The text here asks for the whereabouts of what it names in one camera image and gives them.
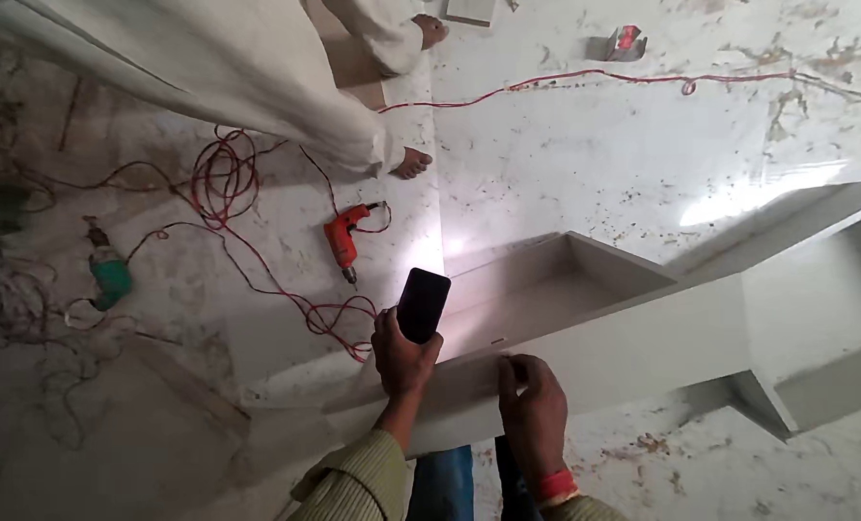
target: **phone screen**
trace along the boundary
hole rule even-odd
[[[398,302],[398,327],[402,335],[416,344],[430,340],[437,331],[449,292],[450,279],[412,268]]]

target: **white pajama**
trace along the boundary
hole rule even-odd
[[[324,0],[389,72],[417,61],[401,0]],[[0,0],[0,38],[161,107],[287,137],[356,172],[404,148],[337,89],[300,0]]]

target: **jeans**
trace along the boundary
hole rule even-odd
[[[494,439],[502,521],[542,521],[504,436]],[[472,521],[472,452],[466,445],[417,458],[405,521]]]

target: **bare foot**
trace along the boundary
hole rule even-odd
[[[411,18],[411,21],[417,24],[424,32],[424,42],[421,44],[421,50],[426,51],[435,46],[440,41],[446,38],[446,34],[450,31],[443,22],[430,15],[417,15]]]
[[[398,168],[391,171],[402,179],[414,179],[421,172],[428,169],[428,165],[433,162],[433,158],[424,152],[418,152],[414,148],[404,148],[404,161],[398,165]]]

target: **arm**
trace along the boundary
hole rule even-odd
[[[436,334],[422,345],[406,340],[395,308],[378,314],[372,345],[389,403],[366,436],[325,456],[292,490],[302,502],[292,521],[402,518],[404,452],[443,344]]]
[[[518,381],[527,388],[517,392]],[[569,409],[545,361],[515,355],[499,361],[498,408],[505,436],[544,521],[626,521],[605,503],[583,496],[562,458]]]

